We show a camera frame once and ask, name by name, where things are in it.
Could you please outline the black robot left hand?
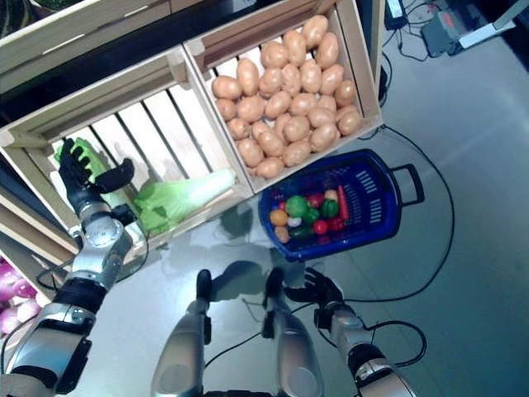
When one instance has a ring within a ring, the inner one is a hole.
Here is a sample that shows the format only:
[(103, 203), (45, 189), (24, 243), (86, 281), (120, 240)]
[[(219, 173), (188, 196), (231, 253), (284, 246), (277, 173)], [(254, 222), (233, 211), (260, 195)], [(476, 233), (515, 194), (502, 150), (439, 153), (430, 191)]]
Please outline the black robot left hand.
[(134, 176), (135, 167), (131, 159), (126, 158), (119, 166), (98, 175), (92, 182), (93, 172), (88, 168), (90, 158), (82, 147), (75, 147), (68, 138), (60, 151), (59, 175), (66, 189), (67, 199), (77, 215), (91, 203), (103, 203), (102, 196), (119, 190), (129, 184)]

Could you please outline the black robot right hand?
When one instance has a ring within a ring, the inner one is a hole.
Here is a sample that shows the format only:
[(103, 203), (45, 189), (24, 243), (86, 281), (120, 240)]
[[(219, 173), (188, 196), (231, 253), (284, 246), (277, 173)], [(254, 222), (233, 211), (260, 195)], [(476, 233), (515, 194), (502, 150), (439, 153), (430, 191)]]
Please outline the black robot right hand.
[(292, 301), (317, 304), (320, 309), (328, 309), (334, 304), (345, 302), (335, 282), (313, 268), (305, 269), (303, 287), (285, 287), (284, 293)]

